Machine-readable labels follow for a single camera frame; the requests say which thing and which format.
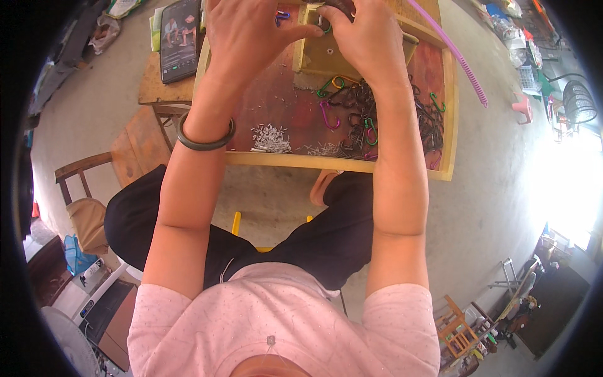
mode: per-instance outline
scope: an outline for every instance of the woman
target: woman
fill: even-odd
[[[377,102],[374,193],[368,174],[322,174],[314,196],[329,208],[269,253],[210,226],[225,148],[207,150],[227,140],[243,91],[286,45],[323,35],[314,25],[277,28],[276,5],[207,4],[212,63],[183,125],[180,140],[188,147],[174,147],[161,185],[128,337],[133,372],[435,376],[440,356],[425,261],[427,174],[402,33],[381,0],[356,0],[353,24],[336,8],[318,11]],[[368,261],[359,325],[327,298]]]

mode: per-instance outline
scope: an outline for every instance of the green carabiner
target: green carabiner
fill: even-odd
[[[370,128],[368,128],[368,121],[371,122]],[[377,141],[378,141],[378,139],[377,139],[377,129],[375,128],[375,125],[373,124],[373,120],[371,118],[367,118],[367,119],[364,120],[364,128],[368,128],[369,131],[372,130],[373,132],[375,132],[375,142],[371,143],[370,140],[368,140],[368,131],[367,131],[367,144],[368,145],[375,145],[375,144],[377,144]]]
[[[319,96],[320,98],[325,97],[327,94],[329,94],[329,92],[325,92],[324,90],[327,89],[327,87],[329,86],[329,84],[331,84],[332,81],[335,81],[337,78],[339,78],[339,82],[341,83],[341,87],[343,87],[346,83],[345,81],[343,81],[343,79],[339,76],[335,76],[332,79],[330,79],[329,81],[327,81],[327,83],[320,88],[319,90],[316,91],[316,95]]]
[[[438,109],[439,112],[443,113],[446,111],[446,104],[442,102],[442,108],[440,108],[438,106],[438,103],[435,101],[436,98],[438,98],[438,96],[435,95],[435,93],[430,93],[429,96],[431,97],[431,100],[434,102],[435,108]]]

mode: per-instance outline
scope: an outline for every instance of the wooden tray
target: wooden tray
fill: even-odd
[[[281,21],[281,27],[292,27],[297,24],[299,5],[279,4],[279,10],[291,14],[288,20]],[[402,16],[398,16],[398,20],[401,21],[404,32],[412,34],[420,41],[408,65],[408,72],[414,77],[413,83],[421,89],[420,100],[423,103],[430,103],[429,93],[433,92],[439,100],[446,103],[446,111],[443,113],[442,157],[435,169],[428,169],[428,177],[449,181],[452,179],[454,168],[458,123],[456,62],[435,32]],[[245,91],[233,114],[237,122],[237,133],[227,146],[227,163],[372,173],[374,162],[305,154],[304,145],[317,147],[319,142],[322,145],[337,144],[347,137],[347,129],[344,125],[334,131],[326,128],[318,105],[321,98],[317,97],[314,91],[297,89],[294,86],[295,72],[292,70],[294,56],[294,45],[290,45]],[[211,51],[206,38],[201,49],[195,87],[209,67],[210,61]],[[277,128],[288,129],[286,134],[290,137],[292,154],[250,151],[253,147],[252,129],[259,124],[269,123]],[[428,154],[426,165],[429,166],[437,157],[435,153]]]

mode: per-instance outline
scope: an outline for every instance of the phone screen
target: phone screen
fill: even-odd
[[[161,81],[164,84],[197,71],[199,1],[180,0],[163,10],[161,16]]]

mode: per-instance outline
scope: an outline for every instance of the concrete floor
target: concrete floor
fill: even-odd
[[[69,77],[42,112],[32,160],[35,196],[44,222],[59,235],[72,233],[54,170],[109,150],[138,110],[139,80],[150,53],[148,18],[171,0],[150,0],[129,15],[107,51]],[[543,167],[547,166],[548,123],[533,98],[534,122],[511,110],[520,92],[508,51],[463,0],[440,0],[443,28],[473,69],[489,100],[483,108],[465,73],[457,66],[458,148],[451,182],[429,182],[427,259],[434,309],[449,294],[459,307],[477,300],[486,310],[502,290],[486,286],[503,278],[500,261],[521,266],[532,253],[547,219]],[[240,235],[257,246],[285,239],[313,206],[308,193],[317,170],[229,166],[213,223],[230,229],[242,212]],[[92,195],[103,203],[119,191],[110,165],[87,171]],[[77,177],[68,180],[72,197],[84,197]],[[359,321],[367,269],[343,288],[350,318]]]

